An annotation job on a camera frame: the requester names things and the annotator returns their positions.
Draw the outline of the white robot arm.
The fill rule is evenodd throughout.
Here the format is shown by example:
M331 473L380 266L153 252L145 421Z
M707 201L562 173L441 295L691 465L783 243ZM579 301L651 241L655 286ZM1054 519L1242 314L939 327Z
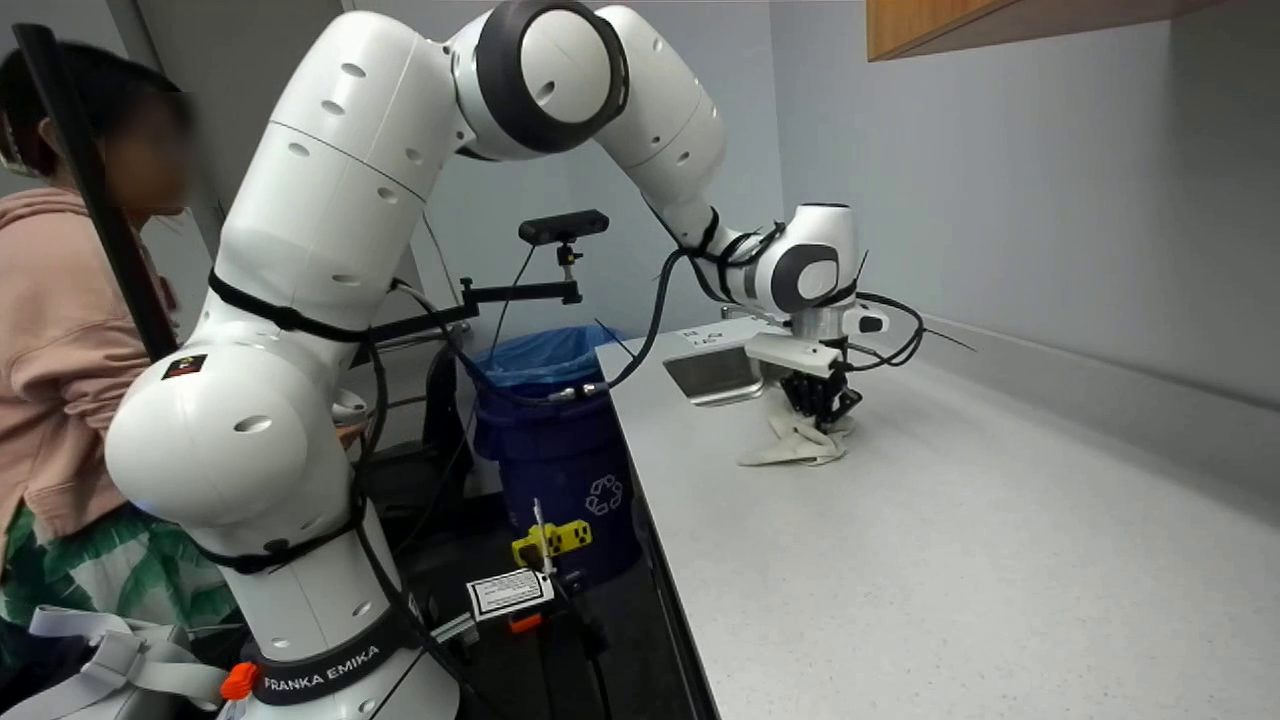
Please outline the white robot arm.
M758 348L786 414L825 434L856 404L843 314L853 211L805 201L736 227L707 201L723 125L628 5L498 0L448 40L336 16L278 91L193 338L120 401L105 462L230 587L250 651L217 720L457 720L464 674L423 632L336 421L396 266L448 160L600 145L700 289L783 334Z

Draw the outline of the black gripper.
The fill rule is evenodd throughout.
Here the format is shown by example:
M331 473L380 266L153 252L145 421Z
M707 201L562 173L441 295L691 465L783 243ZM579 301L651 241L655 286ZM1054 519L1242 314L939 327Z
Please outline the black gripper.
M843 373L834 376L805 376L805 373L786 373L780 380L786 404L807 415L817 427L831 427L838 424L856 404L860 394L847 386Z

